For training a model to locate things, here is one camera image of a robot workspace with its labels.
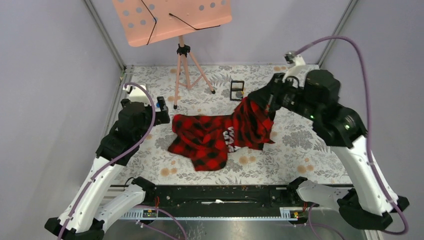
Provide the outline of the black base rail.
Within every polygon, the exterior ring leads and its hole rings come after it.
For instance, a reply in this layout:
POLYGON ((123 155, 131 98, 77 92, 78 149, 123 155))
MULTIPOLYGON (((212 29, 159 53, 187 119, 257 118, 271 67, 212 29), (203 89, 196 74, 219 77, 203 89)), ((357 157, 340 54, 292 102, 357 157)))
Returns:
POLYGON ((142 204, 181 218, 280 217, 305 205, 285 185, 156 185, 142 204))

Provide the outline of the red black plaid shirt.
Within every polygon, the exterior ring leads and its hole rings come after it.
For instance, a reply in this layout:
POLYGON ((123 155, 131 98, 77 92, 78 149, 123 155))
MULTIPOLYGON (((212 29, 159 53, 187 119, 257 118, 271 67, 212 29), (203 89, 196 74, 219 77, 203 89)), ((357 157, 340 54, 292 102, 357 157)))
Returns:
POLYGON ((195 171, 218 171, 228 155, 242 148, 263 150, 271 140, 275 113, 265 114, 257 104, 244 98, 229 115, 183 115, 172 119, 175 140, 172 154, 189 158, 195 171))

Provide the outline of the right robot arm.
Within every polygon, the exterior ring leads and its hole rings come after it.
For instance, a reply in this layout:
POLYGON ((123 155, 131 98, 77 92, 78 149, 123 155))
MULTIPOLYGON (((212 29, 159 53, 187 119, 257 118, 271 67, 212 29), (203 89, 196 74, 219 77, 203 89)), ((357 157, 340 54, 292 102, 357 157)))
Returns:
POLYGON ((337 155, 353 186, 339 189, 298 177, 288 185, 287 201, 335 210, 359 230, 386 231, 392 213, 405 210, 409 201, 376 178, 380 169, 366 149, 368 131, 356 111, 339 103, 340 82, 327 70, 308 72, 303 86, 295 87, 296 81, 295 76, 276 73, 247 97, 269 113, 285 108, 311 120, 312 130, 337 155))

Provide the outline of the small round brooch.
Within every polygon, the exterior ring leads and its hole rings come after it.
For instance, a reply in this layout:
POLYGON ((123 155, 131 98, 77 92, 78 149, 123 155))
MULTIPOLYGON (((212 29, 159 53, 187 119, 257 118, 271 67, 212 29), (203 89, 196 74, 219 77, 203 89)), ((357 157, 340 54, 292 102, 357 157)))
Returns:
POLYGON ((244 93, 242 91, 237 91, 235 96, 237 99, 242 99, 244 97, 244 93))

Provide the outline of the pink music stand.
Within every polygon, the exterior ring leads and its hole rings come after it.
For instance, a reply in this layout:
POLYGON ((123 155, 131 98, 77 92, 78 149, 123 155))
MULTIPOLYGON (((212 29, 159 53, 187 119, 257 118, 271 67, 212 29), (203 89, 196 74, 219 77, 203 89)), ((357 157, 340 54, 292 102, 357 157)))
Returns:
POLYGON ((113 0, 112 3, 129 46, 178 39, 174 109, 178 108, 179 88, 191 90, 199 80, 204 80, 209 91, 215 94, 184 37, 230 23, 233 17, 229 0, 113 0))

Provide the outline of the black brooch holder frame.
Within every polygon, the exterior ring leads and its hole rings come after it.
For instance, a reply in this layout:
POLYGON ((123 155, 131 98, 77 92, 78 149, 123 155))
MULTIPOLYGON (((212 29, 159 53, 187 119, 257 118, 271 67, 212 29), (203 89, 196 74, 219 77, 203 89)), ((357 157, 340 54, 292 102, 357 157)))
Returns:
POLYGON ((244 98, 244 86, 245 82, 243 80, 231 80, 230 81, 230 100, 231 101, 242 101, 244 98), (236 98, 236 92, 242 91, 243 92, 243 98, 239 99, 236 98))

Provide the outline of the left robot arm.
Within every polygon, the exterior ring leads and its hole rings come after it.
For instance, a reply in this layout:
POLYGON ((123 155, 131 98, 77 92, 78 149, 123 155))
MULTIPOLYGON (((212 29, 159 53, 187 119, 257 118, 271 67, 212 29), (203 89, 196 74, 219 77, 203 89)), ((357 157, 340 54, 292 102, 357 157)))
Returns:
POLYGON ((49 218, 44 228, 60 240, 101 240, 106 231, 136 204, 152 204, 155 192, 141 183, 132 183, 106 204, 102 201, 113 180, 139 150, 154 126, 170 122, 164 97, 151 104, 125 98, 109 133, 101 140, 83 185, 67 209, 49 218))

